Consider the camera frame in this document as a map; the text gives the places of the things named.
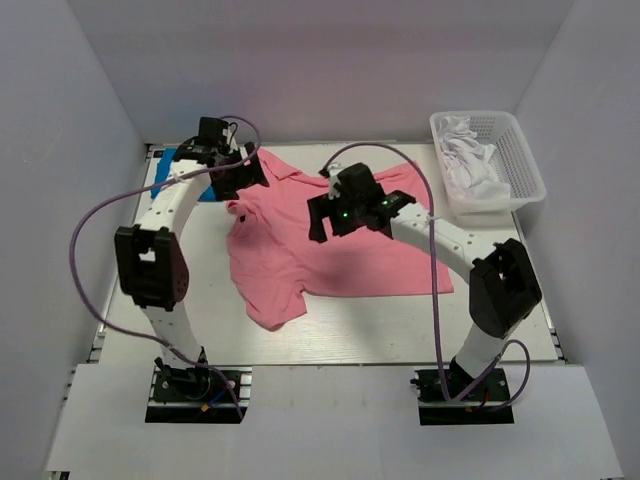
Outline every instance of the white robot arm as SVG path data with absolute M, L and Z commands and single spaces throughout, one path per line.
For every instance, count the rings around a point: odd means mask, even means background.
M 308 201 L 311 240 L 327 240 L 323 218 L 329 217 L 333 235 L 366 226 L 429 253 L 429 223 L 434 222 L 438 260 L 469 284 L 473 325 L 450 364 L 458 383 L 454 389 L 461 391 L 501 354 L 513 330 L 542 299 L 524 246 L 514 239 L 494 245 L 446 220 L 432 219 L 406 193 L 386 194 L 361 163 L 324 173 L 330 191 Z
M 255 147 L 252 143 L 238 147 L 234 133 L 223 120 L 201 118 L 198 135 L 177 149 L 169 176 L 178 179 L 205 167 L 246 158 Z M 228 200 L 238 198 L 237 190 L 254 184 L 268 186 L 257 155 L 241 167 L 179 180 L 158 193 L 134 226 L 120 227 L 115 235 L 122 291 L 140 307 L 158 337 L 200 363 L 207 359 L 193 335 L 183 301 L 189 270 L 180 250 L 180 235 L 207 188 L 213 188 L 217 200 Z M 171 387 L 187 397 L 197 396 L 209 379 L 208 371 L 199 371 L 166 347 L 162 347 L 162 359 L 156 359 L 156 364 L 170 379 Z

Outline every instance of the white towel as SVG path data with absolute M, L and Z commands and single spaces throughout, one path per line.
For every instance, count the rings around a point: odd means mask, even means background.
M 489 160 L 495 145 L 481 145 L 477 133 L 469 128 L 469 117 L 448 115 L 440 119 L 438 138 L 444 154 L 450 192 L 462 200 L 504 200 L 511 196 L 511 186 L 501 182 Z

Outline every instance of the laundry basket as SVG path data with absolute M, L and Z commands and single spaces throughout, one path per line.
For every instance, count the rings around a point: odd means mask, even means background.
M 489 164 L 498 174 L 500 181 L 511 185 L 511 198 L 474 200 L 452 195 L 453 189 L 448 180 L 437 132 L 440 119 L 447 115 L 470 117 L 470 128 L 478 134 L 476 140 L 484 145 L 491 143 L 496 146 L 496 152 Z M 454 213 L 515 211 L 527 203 L 539 202 L 546 196 L 547 191 L 544 188 L 544 183 L 540 177 L 531 149 L 524 138 L 518 121 L 510 113 L 482 110 L 440 112 L 431 115 L 430 124 L 440 171 L 447 190 L 449 206 Z

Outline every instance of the white platform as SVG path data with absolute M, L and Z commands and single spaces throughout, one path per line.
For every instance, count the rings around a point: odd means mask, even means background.
M 507 367 L 515 388 L 522 367 Z M 420 427 L 412 369 L 256 367 L 240 425 L 145 424 L 152 365 L 78 367 L 50 471 L 107 479 L 621 475 L 584 369 L 536 366 L 513 425 Z
M 343 144 L 271 146 L 268 150 L 309 174 L 316 174 L 326 159 Z M 418 161 L 429 178 L 436 214 L 454 220 L 447 203 L 432 145 L 397 145 Z M 351 150 L 340 158 L 343 165 L 367 163 L 373 171 L 402 162 L 393 153 L 374 148 Z M 155 174 L 149 168 L 147 184 Z M 138 213 L 150 204 L 150 195 L 140 202 Z M 205 346 L 209 362 L 218 365 L 316 364 L 316 363 L 409 363 L 435 361 L 433 317 L 428 296 L 384 298 L 330 298 L 305 295 L 308 314 L 292 320 L 276 332 L 264 330 L 246 314 L 245 302 L 229 277 L 226 235 L 234 217 L 221 203 L 200 203 L 184 229 L 181 246 L 191 273 L 186 298 L 196 338 Z M 505 214 L 491 219 L 491 226 L 470 229 L 492 242 L 519 238 L 514 220 Z M 453 275 L 455 292 L 440 298 L 443 352 L 450 359 L 462 345 L 471 326 L 468 288 Z M 129 297 L 116 288 L 109 320 L 152 333 L 146 318 Z M 541 306 L 518 328 L 537 361 L 557 359 Z M 159 355 L 156 345 L 108 332 L 100 363 L 105 365 L 149 365 Z M 506 360 L 521 360 L 517 349 L 507 351 Z

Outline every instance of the pink shirt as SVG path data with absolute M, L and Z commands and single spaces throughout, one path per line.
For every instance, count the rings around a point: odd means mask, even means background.
M 309 240 L 307 199 L 327 193 L 327 180 L 310 177 L 264 149 L 260 159 L 269 188 L 240 190 L 240 199 L 227 204 L 237 216 L 227 238 L 231 278 L 253 320 L 272 329 L 306 313 L 302 292 L 333 297 L 431 293 L 429 255 L 417 248 L 365 227 L 332 237 L 328 220 L 329 240 Z M 375 178 L 385 192 L 402 190 L 428 205 L 409 165 Z M 438 292 L 452 291 L 449 270 L 438 263 Z

